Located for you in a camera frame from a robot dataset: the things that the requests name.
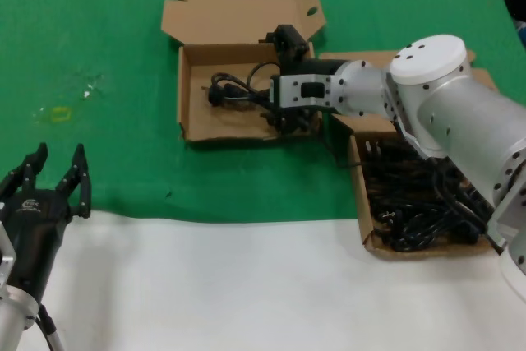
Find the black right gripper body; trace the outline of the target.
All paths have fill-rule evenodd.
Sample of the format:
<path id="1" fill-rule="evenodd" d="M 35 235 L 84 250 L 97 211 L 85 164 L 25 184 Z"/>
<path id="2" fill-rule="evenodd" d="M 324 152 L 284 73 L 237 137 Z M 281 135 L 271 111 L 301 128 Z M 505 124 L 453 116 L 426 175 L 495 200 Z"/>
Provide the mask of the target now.
<path id="1" fill-rule="evenodd" d="M 314 59 L 308 58 L 301 61 L 283 62 L 281 75 L 335 75 L 337 70 L 346 63 L 341 59 Z"/>

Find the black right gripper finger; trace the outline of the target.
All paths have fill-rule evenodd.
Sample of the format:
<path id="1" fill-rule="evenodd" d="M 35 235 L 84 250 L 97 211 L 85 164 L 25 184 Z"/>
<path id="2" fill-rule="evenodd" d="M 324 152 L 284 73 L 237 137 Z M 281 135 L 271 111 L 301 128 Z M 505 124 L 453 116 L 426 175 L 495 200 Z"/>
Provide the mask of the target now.
<path id="1" fill-rule="evenodd" d="M 266 34 L 260 44 L 272 44 L 280 65 L 311 64 L 309 43 L 301 36 L 293 25 L 278 25 L 272 32 Z"/>
<path id="2" fill-rule="evenodd" d="M 267 109 L 262 117 L 280 136 L 312 134 L 317 131 L 320 119 L 317 110 L 307 108 Z"/>

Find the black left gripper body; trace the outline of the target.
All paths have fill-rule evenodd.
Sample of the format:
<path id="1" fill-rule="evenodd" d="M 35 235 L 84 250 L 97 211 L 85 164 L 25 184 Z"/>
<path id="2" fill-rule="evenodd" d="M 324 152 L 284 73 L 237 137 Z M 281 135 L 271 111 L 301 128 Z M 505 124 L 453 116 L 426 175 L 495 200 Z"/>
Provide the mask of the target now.
<path id="1" fill-rule="evenodd" d="M 18 191 L 5 201 L 1 221 L 16 253 L 7 284 L 42 298 L 72 221 L 67 198 L 54 190 Z"/>

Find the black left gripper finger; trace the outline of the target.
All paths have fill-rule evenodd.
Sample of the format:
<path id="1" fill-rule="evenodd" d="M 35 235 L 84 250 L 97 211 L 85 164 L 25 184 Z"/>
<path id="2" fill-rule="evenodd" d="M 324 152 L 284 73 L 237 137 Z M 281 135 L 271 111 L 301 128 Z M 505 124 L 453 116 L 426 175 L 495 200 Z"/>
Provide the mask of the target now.
<path id="1" fill-rule="evenodd" d="M 48 147 L 40 143 L 34 153 L 25 156 L 22 163 L 10 170 L 1 181 L 1 202 L 6 203 L 17 192 L 35 189 L 36 176 L 42 171 L 48 158 Z"/>
<path id="2" fill-rule="evenodd" d="M 88 219 L 91 213 L 91 181 L 83 144 L 76 146 L 72 165 L 55 187 L 55 191 L 68 200 L 78 187 L 79 201 L 77 206 L 70 207 L 71 216 Z"/>

